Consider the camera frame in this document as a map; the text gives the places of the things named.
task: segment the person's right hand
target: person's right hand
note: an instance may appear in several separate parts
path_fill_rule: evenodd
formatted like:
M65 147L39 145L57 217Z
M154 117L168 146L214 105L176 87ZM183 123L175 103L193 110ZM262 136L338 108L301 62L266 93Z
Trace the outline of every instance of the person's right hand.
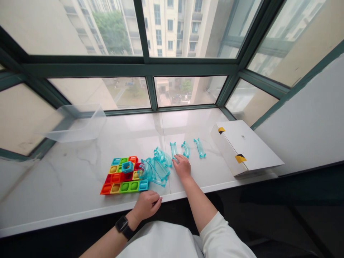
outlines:
M172 162L179 178L182 180L191 177L191 165L187 157L178 154L175 155L175 158L178 160L179 164L177 164L175 159L172 159Z

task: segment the smartwatch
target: smartwatch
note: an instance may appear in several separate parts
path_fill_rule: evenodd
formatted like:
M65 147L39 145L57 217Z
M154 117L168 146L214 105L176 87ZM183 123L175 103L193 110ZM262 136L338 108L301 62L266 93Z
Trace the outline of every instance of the smartwatch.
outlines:
M128 225L128 219L123 215L115 224L118 233L122 233L128 240L134 236L134 232Z

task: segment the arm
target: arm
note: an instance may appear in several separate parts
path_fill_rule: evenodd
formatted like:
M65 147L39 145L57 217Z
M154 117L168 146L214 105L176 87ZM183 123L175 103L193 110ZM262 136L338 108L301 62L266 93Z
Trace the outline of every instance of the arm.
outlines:
M175 158L179 164L172 159L173 165L185 189L193 218L200 233L218 211L192 178L188 159L181 154L175 155Z
M157 192L147 191L141 193L135 207L125 216L130 229L135 231L142 220L153 216L160 208L161 200L162 197ZM94 245L87 249L81 257L114 258L123 250L127 241L128 239L122 233L118 233L116 227L113 227Z

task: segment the forearm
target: forearm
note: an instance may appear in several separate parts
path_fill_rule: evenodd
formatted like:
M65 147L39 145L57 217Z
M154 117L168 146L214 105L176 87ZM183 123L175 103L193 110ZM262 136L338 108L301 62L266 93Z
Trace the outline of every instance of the forearm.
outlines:
M126 218L128 219L130 229L135 231L141 221L138 221L131 211L126 215ZM118 233L116 227L113 227L94 245L87 249L81 257L114 258L123 250L127 241L128 239L122 233Z
M198 232L200 233L218 211L192 177L182 179L182 184L184 186Z

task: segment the tree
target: tree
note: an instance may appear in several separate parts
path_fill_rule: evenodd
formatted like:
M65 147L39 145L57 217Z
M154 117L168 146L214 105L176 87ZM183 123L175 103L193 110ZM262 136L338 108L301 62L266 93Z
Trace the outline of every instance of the tree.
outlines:
M93 13L94 20L109 54L132 54L128 33L120 11Z
M183 81L183 84L182 84L182 87L180 90L185 94L191 93L191 91L192 91L191 81L189 81L189 80Z

